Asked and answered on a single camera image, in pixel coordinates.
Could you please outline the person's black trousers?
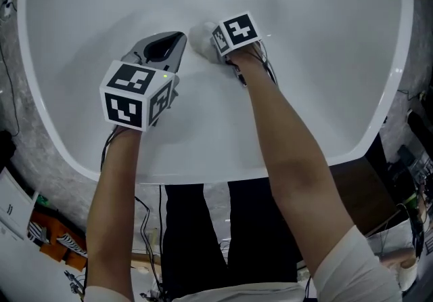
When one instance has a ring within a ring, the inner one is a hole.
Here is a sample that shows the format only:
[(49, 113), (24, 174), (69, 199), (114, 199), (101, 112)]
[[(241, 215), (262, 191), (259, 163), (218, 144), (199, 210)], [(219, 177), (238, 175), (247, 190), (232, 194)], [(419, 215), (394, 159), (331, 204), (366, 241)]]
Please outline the person's black trousers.
[(170, 299), (205, 290), (296, 282), (302, 259), (267, 178), (230, 181), (231, 243), (224, 258), (202, 184), (166, 186), (162, 281)]

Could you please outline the person's white shirt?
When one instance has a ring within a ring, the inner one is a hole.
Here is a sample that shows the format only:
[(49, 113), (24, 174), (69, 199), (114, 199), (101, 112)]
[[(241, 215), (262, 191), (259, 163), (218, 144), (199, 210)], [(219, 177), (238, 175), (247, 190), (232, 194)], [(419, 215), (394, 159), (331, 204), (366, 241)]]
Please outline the person's white shirt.
[[(317, 302), (403, 302), (399, 285), (352, 227), (321, 262), (313, 284)], [(268, 282), (205, 290), (172, 302), (304, 302), (299, 283)]]

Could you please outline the person's left forearm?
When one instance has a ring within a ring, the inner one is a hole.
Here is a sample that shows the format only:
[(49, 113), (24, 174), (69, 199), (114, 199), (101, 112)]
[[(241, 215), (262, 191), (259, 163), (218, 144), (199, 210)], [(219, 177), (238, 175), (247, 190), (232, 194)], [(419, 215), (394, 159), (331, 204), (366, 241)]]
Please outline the person's left forearm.
[(129, 301), (140, 141), (140, 131), (115, 131), (87, 219), (87, 286), (113, 290)]

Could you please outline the white cardboard box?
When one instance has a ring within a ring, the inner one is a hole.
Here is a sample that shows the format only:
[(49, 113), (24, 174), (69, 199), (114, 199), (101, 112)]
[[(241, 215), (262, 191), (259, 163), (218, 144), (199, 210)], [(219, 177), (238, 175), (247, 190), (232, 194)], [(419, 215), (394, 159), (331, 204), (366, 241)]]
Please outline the white cardboard box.
[(39, 193), (30, 195), (6, 169), (0, 172), (0, 232), (15, 240), (27, 237), (27, 228)]

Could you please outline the large white board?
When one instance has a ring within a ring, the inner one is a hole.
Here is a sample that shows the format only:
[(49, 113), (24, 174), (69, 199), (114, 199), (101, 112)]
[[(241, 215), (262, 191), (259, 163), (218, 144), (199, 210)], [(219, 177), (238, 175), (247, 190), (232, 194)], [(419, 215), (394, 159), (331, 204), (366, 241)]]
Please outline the large white board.
[(41, 253), (35, 243), (15, 237), (0, 225), (0, 301), (81, 302), (71, 291), (66, 270), (82, 276)]

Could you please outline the orange bag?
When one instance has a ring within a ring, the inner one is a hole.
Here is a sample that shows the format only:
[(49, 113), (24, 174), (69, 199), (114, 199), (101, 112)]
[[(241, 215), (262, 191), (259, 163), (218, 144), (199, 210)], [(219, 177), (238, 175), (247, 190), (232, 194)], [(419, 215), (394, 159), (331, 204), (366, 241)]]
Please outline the orange bag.
[(87, 250), (86, 240), (84, 234), (78, 234), (74, 230), (64, 225), (56, 217), (33, 211), (30, 217), (30, 221), (33, 221), (40, 226), (47, 228), (50, 243), (41, 244), (40, 251), (57, 262), (64, 261), (66, 265), (82, 271), (87, 264), (87, 257), (83, 257), (69, 249), (62, 244), (55, 241), (57, 237), (67, 233), (85, 250)]

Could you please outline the dark brown wooden box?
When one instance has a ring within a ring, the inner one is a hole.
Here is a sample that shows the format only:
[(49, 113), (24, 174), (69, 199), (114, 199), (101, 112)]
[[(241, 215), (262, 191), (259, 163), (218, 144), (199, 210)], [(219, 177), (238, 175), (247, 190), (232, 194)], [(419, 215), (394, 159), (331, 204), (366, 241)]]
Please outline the dark brown wooden box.
[(391, 180), (379, 135), (364, 156), (330, 167), (338, 193), (361, 233), (379, 232), (400, 213), (390, 194)]

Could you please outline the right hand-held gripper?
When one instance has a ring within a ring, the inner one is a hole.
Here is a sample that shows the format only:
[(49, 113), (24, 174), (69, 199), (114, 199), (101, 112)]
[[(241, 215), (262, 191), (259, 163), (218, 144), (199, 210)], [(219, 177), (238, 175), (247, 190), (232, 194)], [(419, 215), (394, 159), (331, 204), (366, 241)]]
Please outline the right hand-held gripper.
[(261, 41), (262, 37), (250, 12), (221, 20), (212, 31), (212, 42), (220, 57)]

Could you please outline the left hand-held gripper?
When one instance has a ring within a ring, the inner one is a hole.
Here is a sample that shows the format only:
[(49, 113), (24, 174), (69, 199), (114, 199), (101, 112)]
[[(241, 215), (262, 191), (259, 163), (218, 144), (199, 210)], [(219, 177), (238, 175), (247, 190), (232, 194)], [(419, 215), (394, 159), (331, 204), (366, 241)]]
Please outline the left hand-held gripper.
[(138, 131), (154, 125), (174, 99), (186, 44), (180, 31), (158, 33), (114, 60), (99, 87), (105, 120)]

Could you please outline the black white striped cloth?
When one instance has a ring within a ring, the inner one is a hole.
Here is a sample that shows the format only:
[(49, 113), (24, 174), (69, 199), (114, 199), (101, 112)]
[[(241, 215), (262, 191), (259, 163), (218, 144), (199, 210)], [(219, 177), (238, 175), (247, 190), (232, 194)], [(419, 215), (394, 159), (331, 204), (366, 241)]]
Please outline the black white striped cloth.
[[(28, 224), (27, 236), (28, 239), (33, 242), (39, 241), (42, 244), (50, 243), (47, 228), (44, 228), (33, 221), (30, 221)], [(87, 257), (87, 251), (83, 249), (69, 234), (65, 233), (62, 236), (57, 237), (55, 241), (65, 246), (67, 249), (83, 257)]]

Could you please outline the black bag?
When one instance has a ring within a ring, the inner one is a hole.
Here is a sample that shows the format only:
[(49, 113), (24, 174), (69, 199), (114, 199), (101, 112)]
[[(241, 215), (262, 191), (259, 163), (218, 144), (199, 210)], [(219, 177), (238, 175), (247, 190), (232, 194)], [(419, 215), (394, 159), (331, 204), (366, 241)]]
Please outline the black bag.
[(16, 151), (16, 145), (13, 142), (12, 135), (9, 131), (0, 131), (0, 173), (9, 163)]

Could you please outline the person's right forearm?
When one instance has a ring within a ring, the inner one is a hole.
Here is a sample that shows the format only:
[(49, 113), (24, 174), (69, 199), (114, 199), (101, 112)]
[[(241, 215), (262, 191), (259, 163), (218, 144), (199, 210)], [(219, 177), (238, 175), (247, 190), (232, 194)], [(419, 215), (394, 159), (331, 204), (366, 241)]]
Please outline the person's right forearm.
[(354, 223), (319, 144), (270, 79), (255, 47), (229, 59), (247, 84), (273, 198), (311, 274)]

